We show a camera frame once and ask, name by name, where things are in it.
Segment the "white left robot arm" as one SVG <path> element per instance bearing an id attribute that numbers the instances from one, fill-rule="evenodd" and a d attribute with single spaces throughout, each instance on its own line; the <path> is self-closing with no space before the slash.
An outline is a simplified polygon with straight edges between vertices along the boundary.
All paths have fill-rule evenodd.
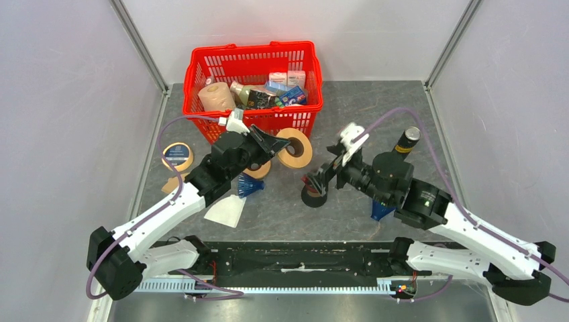
<path id="1" fill-rule="evenodd" d="M 103 226 L 89 236 L 86 284 L 88 298 L 106 295 L 117 301 L 131 294 L 150 275 L 152 261 L 164 261 L 161 272 L 190 269 L 202 274 L 211 257 L 188 241 L 176 243 L 177 251 L 153 245 L 166 232 L 222 197 L 233 179 L 253 164 L 263 165 L 290 145 L 255 125 L 246 130 L 223 132 L 210 153 L 183 179 L 178 189 L 135 219 L 114 229 Z"/>

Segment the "light blue small box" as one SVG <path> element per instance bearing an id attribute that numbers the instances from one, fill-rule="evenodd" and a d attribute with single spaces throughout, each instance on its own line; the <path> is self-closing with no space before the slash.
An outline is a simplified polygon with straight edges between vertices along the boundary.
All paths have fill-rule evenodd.
<path id="1" fill-rule="evenodd" d="M 292 89 L 291 87 L 286 86 L 284 83 L 278 83 L 272 80 L 265 82 L 264 88 L 279 97 Z"/>

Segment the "black yellow drink can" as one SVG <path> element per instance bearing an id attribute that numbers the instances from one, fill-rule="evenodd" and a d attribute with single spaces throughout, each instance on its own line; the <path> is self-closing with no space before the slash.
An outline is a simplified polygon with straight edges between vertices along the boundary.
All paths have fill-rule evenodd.
<path id="1" fill-rule="evenodd" d="M 405 159 L 421 139 L 421 130 L 418 127 L 408 127 L 400 136 L 393 150 Z"/>

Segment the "brown cardboard piece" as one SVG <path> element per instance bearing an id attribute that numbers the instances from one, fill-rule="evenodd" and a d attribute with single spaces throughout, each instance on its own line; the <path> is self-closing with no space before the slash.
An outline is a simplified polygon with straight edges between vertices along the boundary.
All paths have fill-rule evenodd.
<path id="1" fill-rule="evenodd" d="M 169 178 L 166 184 L 162 186 L 161 191 L 165 194 L 174 193 L 179 187 L 179 184 L 180 183 L 177 177 Z"/>

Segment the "white paper coffee filter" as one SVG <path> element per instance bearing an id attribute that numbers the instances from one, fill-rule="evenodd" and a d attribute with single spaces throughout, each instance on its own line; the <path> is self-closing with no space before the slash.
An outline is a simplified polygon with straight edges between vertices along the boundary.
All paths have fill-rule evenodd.
<path id="1" fill-rule="evenodd" d="M 230 228 L 236 228 L 246 204 L 246 197 L 230 195 L 212 205 L 204 219 Z"/>

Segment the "red plastic shopping basket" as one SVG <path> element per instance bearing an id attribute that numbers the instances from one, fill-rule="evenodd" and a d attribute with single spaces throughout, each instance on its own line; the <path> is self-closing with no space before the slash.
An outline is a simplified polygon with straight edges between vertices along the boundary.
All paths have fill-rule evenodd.
<path id="1" fill-rule="evenodd" d="M 227 117 L 229 112 L 204 110 L 199 91 L 205 87 L 207 78 L 212 76 L 215 81 L 227 84 L 238 81 L 245 85 L 263 85 L 271 72 L 289 70 L 305 72 L 307 104 L 283 109 L 248 110 L 244 113 L 244 123 L 254 124 L 271 135 L 291 127 L 309 137 L 317 114 L 323 107 L 321 66 L 315 45 L 310 41 L 273 41 L 256 46 L 228 44 L 195 48 L 183 83 L 185 99 L 182 113 L 212 144 L 225 130 L 213 119 Z"/>

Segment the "green glass bottle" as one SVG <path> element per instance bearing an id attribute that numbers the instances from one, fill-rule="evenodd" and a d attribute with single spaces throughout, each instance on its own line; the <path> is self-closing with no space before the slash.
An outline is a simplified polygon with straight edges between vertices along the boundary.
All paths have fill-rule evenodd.
<path id="1" fill-rule="evenodd" d="M 266 93 L 259 85 L 243 85 L 233 81 L 229 89 L 246 109 L 261 109 L 266 103 Z"/>

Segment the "white red carton box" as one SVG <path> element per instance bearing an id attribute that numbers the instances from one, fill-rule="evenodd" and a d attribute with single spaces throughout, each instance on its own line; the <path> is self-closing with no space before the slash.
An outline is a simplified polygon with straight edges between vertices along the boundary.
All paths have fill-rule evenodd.
<path id="1" fill-rule="evenodd" d="M 288 70 L 287 86 L 305 88 L 306 72 L 304 70 Z"/>

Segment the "beige paper roll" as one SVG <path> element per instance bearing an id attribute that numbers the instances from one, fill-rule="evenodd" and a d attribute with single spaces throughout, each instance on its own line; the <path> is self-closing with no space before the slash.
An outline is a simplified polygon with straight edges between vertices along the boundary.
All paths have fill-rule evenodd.
<path id="1" fill-rule="evenodd" d="M 198 92 L 204 111 L 234 110 L 236 103 L 233 95 L 224 82 L 212 83 Z"/>

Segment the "blue ribbed dripper cone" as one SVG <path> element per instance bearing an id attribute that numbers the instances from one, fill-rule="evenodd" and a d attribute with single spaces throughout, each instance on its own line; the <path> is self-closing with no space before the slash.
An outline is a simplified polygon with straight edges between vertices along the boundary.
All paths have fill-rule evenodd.
<path id="1" fill-rule="evenodd" d="M 392 213 L 395 209 L 396 207 L 388 207 L 382 203 L 379 203 L 378 201 L 373 200 L 370 218 L 375 221 L 380 221 L 382 218 Z"/>
<path id="2" fill-rule="evenodd" d="M 257 191 L 264 190 L 263 180 L 258 180 L 248 174 L 242 173 L 238 176 L 237 192 L 239 198 L 243 199 Z"/>

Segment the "white pink small box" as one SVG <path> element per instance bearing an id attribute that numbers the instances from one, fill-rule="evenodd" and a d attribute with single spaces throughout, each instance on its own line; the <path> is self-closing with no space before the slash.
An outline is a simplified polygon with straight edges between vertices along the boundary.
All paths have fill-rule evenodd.
<path id="1" fill-rule="evenodd" d="M 268 81 L 272 83 L 287 85 L 288 74 L 287 72 L 270 72 L 268 74 Z"/>

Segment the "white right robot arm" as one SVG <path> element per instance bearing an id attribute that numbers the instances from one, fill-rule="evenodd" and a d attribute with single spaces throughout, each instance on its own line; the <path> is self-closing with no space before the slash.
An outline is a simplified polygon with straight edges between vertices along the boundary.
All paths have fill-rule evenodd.
<path id="1" fill-rule="evenodd" d="M 449 193 L 413 177 L 414 167 L 401 148 L 377 154 L 371 164 L 360 152 L 349 156 L 341 144 L 329 147 L 333 161 L 306 174 L 301 197 L 313 208 L 327 200 L 329 183 L 350 185 L 392 209 L 405 225 L 451 239 L 457 250 L 437 248 L 406 237 L 394 239 L 387 265 L 395 274 L 408 270 L 441 272 L 483 283 L 502 299 L 530 306 L 550 296 L 546 264 L 556 256 L 549 242 L 526 242 L 461 210 Z"/>

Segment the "blue toothpaste box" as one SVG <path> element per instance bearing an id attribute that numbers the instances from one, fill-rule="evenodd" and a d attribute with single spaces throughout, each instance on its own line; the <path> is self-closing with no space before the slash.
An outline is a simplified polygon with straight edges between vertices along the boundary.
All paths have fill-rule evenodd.
<path id="1" fill-rule="evenodd" d="M 307 95 L 299 86 L 295 86 L 289 91 L 285 92 L 279 97 L 279 99 L 284 106 L 307 104 Z"/>

